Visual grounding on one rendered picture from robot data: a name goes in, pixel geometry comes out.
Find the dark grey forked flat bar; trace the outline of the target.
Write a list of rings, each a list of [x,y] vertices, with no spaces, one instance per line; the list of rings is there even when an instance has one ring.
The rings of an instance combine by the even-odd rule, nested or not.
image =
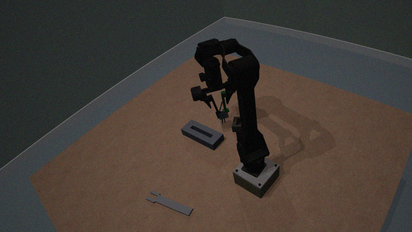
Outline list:
[[[176,211],[180,212],[181,214],[185,214],[187,216],[189,216],[191,214],[192,210],[193,210],[193,208],[187,207],[187,206],[185,206],[183,204],[180,204],[176,201],[172,201],[172,200],[170,200],[166,197],[163,197],[163,196],[160,195],[160,193],[157,193],[155,191],[151,191],[150,193],[157,196],[156,199],[152,199],[151,197],[147,196],[146,200],[148,200],[150,202],[153,202],[153,203],[157,202],[157,203],[159,203],[159,204],[161,204],[165,207],[168,207],[172,210],[176,210]]]

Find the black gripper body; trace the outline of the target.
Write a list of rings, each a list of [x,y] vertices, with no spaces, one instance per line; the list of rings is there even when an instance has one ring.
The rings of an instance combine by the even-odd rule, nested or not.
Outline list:
[[[193,101],[199,101],[202,100],[203,98],[206,98],[206,94],[214,91],[220,91],[224,88],[227,88],[228,91],[236,91],[236,87],[229,81],[226,81],[225,83],[222,83],[222,75],[221,72],[219,75],[209,77],[205,75],[206,81],[207,81],[207,86],[208,88],[203,88],[201,89],[200,86],[196,86],[191,88],[191,94]]]

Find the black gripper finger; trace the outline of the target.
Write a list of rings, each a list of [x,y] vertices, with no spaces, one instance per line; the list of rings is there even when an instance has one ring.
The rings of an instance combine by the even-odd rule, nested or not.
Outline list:
[[[206,94],[206,98],[203,98],[203,99],[200,100],[200,101],[204,101],[204,102],[210,107],[210,109],[211,109],[211,105],[210,105],[210,102],[209,102],[209,100],[208,100],[207,94]]]
[[[232,97],[233,93],[235,93],[235,91],[233,91],[233,90],[232,90],[232,91],[228,91],[227,88],[225,88],[225,91],[226,91],[226,94],[227,94],[226,103],[228,104],[229,101],[230,101],[230,98]]]

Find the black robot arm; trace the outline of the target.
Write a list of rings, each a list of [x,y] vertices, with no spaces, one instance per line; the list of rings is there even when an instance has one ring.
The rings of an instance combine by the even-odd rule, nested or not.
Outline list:
[[[227,63],[225,55],[235,52],[242,58]],[[205,73],[199,73],[199,76],[206,85],[205,75],[213,77],[221,72],[220,62],[213,57],[215,55],[222,56],[222,69],[237,91],[241,129],[237,130],[236,136],[238,154],[243,163],[241,170],[257,178],[267,165],[265,157],[270,154],[263,134],[257,128],[254,87],[259,80],[259,61],[251,50],[233,38],[225,41],[213,38],[200,42],[195,59],[204,67]]]

